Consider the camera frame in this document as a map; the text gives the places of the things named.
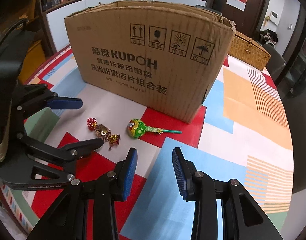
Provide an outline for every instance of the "door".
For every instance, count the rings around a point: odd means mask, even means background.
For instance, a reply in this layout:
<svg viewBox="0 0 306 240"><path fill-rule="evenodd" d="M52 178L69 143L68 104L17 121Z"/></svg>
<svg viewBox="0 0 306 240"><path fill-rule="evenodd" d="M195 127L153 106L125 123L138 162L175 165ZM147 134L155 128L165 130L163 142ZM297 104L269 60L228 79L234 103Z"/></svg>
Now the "door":
<svg viewBox="0 0 306 240"><path fill-rule="evenodd" d="M244 11L226 3L227 0L218 0L213 6L224 17L236 24L236 30L248 37L253 37L265 0L247 0Z"/></svg>

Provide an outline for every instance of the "cardboard box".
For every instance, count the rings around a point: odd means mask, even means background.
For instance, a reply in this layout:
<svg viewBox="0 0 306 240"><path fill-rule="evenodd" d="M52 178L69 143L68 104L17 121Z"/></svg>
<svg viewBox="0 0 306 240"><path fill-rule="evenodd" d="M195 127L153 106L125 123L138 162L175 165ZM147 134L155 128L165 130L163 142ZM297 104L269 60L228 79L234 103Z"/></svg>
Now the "cardboard box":
<svg viewBox="0 0 306 240"><path fill-rule="evenodd" d="M66 17L65 25L85 82L187 123L236 32L213 12L151 1L89 8Z"/></svg>

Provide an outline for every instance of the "red patch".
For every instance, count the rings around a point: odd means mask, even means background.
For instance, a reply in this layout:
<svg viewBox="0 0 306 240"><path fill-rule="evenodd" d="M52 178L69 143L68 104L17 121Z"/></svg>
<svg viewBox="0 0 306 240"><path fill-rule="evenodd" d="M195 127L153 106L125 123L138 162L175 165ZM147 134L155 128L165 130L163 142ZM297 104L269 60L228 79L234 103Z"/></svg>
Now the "red patch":
<svg viewBox="0 0 306 240"><path fill-rule="evenodd" d="M269 85L271 88L277 90L276 86L274 85L273 79L269 75L264 74L263 72L262 75L265 77L266 84Z"/></svg>
<svg viewBox="0 0 306 240"><path fill-rule="evenodd" d="M66 133L58 145L58 148L63 147L68 143L78 142L78 140ZM90 180L95 180L102 174L113 170L115 163L103 157L102 155L92 152L88 158L80 159L77 161L76 167L76 177L81 181L86 182ZM115 213L118 231L120 231L126 222L128 215L133 209L137 198L139 197L146 179L135 174L133 185L131 189L131 195L125 202L115 202ZM61 193L60 190L45 190L37 191L32 203L32 209L35 214L40 218L52 204L52 202ZM92 240L93 235L93 200L88 203L88 213L87 213L87 240ZM120 236L120 239L127 240L128 238Z"/></svg>
<svg viewBox="0 0 306 240"><path fill-rule="evenodd" d="M53 87L53 84L48 83L47 81L41 79L40 82L38 82L39 84L47 84L47 88L51 89Z"/></svg>
<svg viewBox="0 0 306 240"><path fill-rule="evenodd" d="M33 77L41 70L43 67L45 67L48 63L50 63L54 58L56 58L59 54L61 54L64 50L66 50L70 45L67 45L65 48L62 48L59 52L55 53L52 57L50 57L48 60L46 60L42 65L40 65L34 73L24 82L24 85L27 85Z"/></svg>
<svg viewBox="0 0 306 240"><path fill-rule="evenodd" d="M226 55L225 60L224 60L224 62L223 62L223 65L224 65L225 67L229 67L229 56L228 56L228 55Z"/></svg>
<svg viewBox="0 0 306 240"><path fill-rule="evenodd" d="M164 132L159 135L157 133L146 132L140 137L140 139L161 148L165 138L169 137L197 148L204 124L205 111L206 107L201 106L193 121L190 124L187 124L174 117L170 117L169 115L163 114L151 108L146 108L141 118L146 125L169 130L179 130L182 131L182 133L176 134Z"/></svg>

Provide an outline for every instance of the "table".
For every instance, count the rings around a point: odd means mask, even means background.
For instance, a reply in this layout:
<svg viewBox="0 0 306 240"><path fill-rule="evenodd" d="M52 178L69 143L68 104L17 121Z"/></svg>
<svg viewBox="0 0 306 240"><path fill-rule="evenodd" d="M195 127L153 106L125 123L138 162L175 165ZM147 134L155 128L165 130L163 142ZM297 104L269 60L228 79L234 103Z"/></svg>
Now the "table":
<svg viewBox="0 0 306 240"><path fill-rule="evenodd" d="M194 203L179 195L172 167L172 150L213 179L238 179L259 203L278 230L289 209L293 185L293 151L285 112L268 72L227 56L203 106L191 124L183 123L106 90L86 84L68 46L35 73L30 84L46 83L61 96L81 98L79 110L43 109L25 122L27 133L53 147L95 138L86 126L95 117L120 133L120 145L109 151L105 143L89 158L78 161L76 177L97 179L124 160L130 147L138 151L131 195L116 202L120 239L190 239ZM127 135L130 119L155 127L182 130L179 134ZM60 190L16 191L2 187L14 215L30 232ZM88 213L91 235L92 203ZM218 214L221 214L218 203ZM222 220L218 218L219 239Z"/></svg>

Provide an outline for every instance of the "sun symbol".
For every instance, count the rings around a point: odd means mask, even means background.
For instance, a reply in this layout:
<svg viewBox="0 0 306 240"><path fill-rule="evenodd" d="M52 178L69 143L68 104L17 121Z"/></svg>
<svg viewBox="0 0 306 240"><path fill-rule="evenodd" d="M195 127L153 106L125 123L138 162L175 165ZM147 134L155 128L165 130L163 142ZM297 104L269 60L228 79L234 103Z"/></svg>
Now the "sun symbol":
<svg viewBox="0 0 306 240"><path fill-rule="evenodd" d="M173 47L178 48L185 46L187 39L188 37L185 34L182 33L175 34L175 37L173 38L174 40Z"/></svg>

